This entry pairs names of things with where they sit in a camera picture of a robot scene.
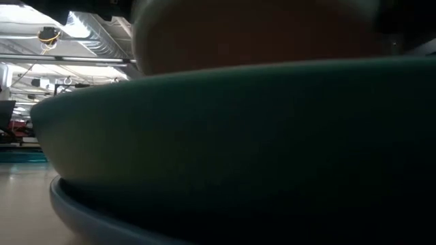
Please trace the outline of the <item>ceiling light bar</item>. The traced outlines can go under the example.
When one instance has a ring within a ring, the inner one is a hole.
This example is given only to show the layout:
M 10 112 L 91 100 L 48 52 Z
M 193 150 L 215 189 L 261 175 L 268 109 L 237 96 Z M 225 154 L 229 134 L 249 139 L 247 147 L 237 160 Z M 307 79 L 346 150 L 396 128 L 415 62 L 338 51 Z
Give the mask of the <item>ceiling light bar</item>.
M 135 59 L 110 59 L 95 57 L 76 57 L 76 56 L 51 56 L 51 55 L 30 55 L 30 54 L 0 54 L 0 61 L 12 63 L 40 63 L 40 64 L 64 64 L 77 63 L 79 65 L 96 66 L 127 66 L 136 64 Z

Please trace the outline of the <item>dark green bowl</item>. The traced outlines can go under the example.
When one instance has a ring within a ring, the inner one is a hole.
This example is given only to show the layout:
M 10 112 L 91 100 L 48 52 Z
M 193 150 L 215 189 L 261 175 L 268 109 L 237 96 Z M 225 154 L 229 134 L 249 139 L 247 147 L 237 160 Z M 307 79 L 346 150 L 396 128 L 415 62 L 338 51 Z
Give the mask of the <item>dark green bowl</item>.
M 148 76 L 31 109 L 78 201 L 198 244 L 436 245 L 436 58 Z

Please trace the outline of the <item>orange round object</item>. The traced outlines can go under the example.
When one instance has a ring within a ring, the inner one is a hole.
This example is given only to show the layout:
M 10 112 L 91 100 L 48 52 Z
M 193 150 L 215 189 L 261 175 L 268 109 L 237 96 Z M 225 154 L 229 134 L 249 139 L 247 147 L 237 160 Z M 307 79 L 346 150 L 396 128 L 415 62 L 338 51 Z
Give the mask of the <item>orange round object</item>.
M 387 54 L 354 0 L 135 0 L 131 20 L 146 75 Z

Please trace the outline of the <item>blue plastic plate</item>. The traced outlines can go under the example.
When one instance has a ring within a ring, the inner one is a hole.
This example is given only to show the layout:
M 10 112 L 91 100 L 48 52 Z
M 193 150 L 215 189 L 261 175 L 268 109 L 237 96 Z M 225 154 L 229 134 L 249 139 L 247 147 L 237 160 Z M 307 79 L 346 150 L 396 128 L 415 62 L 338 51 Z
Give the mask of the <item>blue plastic plate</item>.
M 195 245 L 141 229 L 92 209 L 67 193 L 67 184 L 60 176 L 50 183 L 50 202 L 56 215 L 70 230 L 94 245 Z

